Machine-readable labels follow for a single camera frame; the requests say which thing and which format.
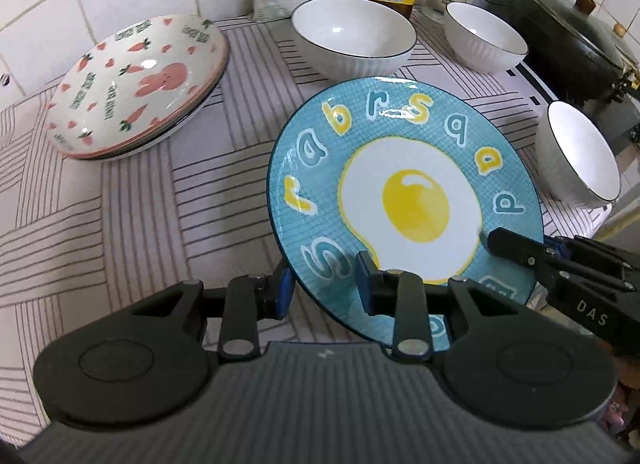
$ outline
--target blue plate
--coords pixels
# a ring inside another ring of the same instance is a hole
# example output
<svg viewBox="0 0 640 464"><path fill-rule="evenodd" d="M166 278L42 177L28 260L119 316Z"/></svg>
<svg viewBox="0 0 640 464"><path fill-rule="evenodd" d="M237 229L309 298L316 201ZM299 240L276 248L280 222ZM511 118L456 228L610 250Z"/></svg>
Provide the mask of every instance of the blue plate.
<svg viewBox="0 0 640 464"><path fill-rule="evenodd" d="M479 233L505 227L542 241L538 197L509 142L465 102L399 78L364 78L317 94L271 155L268 206L303 288L358 334L390 344L394 320L368 316L354 257L444 284L464 275L525 303L531 271L492 257ZM436 350L449 347L431 317Z"/></svg>

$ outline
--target robotic arm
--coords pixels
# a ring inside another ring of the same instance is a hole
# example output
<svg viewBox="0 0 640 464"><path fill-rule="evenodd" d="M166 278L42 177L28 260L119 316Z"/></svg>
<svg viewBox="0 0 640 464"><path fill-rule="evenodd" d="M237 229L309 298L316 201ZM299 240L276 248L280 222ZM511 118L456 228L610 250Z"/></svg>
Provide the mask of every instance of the robotic arm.
<svg viewBox="0 0 640 464"><path fill-rule="evenodd" d="M180 282L63 336L33 370L52 423L0 462L630 460L597 424L617 379L591 339L477 282L379 271L364 251L356 281L367 313L395 316L390 349L271 343L260 355L257 321L282 319L292 297L284 262L224 289ZM447 352L433 353L429 313L446 318ZM218 352L201 347L208 317L222 318Z"/></svg>

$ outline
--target black circular mount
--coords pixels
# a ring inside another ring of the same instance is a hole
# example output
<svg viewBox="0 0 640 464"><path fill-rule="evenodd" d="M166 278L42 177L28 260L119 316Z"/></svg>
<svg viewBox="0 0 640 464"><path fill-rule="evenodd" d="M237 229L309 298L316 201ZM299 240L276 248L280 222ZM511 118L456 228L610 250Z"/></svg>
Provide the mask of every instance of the black circular mount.
<svg viewBox="0 0 640 464"><path fill-rule="evenodd" d="M166 318L128 314L54 341L33 369L50 417L111 430L177 410L208 377L209 359L196 340Z"/></svg>
<svg viewBox="0 0 640 464"><path fill-rule="evenodd" d="M443 373L463 407L528 430L597 418L616 386L610 358L592 340L522 314L474 323L444 356Z"/></svg>

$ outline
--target carrot-print plate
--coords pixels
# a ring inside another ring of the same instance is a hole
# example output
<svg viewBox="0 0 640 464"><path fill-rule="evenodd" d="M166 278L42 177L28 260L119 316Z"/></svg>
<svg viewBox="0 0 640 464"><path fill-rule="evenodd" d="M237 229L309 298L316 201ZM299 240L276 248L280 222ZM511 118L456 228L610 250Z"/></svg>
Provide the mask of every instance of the carrot-print plate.
<svg viewBox="0 0 640 464"><path fill-rule="evenodd" d="M117 155L157 136L194 108L228 56L215 25L192 15L156 17L97 44L66 74L45 128L65 155Z"/></svg>

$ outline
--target white bowl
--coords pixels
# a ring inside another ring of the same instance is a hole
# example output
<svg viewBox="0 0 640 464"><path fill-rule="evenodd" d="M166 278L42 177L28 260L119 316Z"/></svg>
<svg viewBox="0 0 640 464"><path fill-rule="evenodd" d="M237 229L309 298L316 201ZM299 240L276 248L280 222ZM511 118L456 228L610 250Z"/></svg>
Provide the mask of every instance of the white bowl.
<svg viewBox="0 0 640 464"><path fill-rule="evenodd" d="M303 58L332 80L393 74L414 48L413 25L370 0L309 0L291 15Z"/></svg>
<svg viewBox="0 0 640 464"><path fill-rule="evenodd" d="M536 157L543 183L563 202L596 208L620 195L620 172L611 149L578 109L554 101L536 132Z"/></svg>
<svg viewBox="0 0 640 464"><path fill-rule="evenodd" d="M459 61L476 72L511 69L529 53L527 42L515 29L472 4L448 4L444 32Z"/></svg>

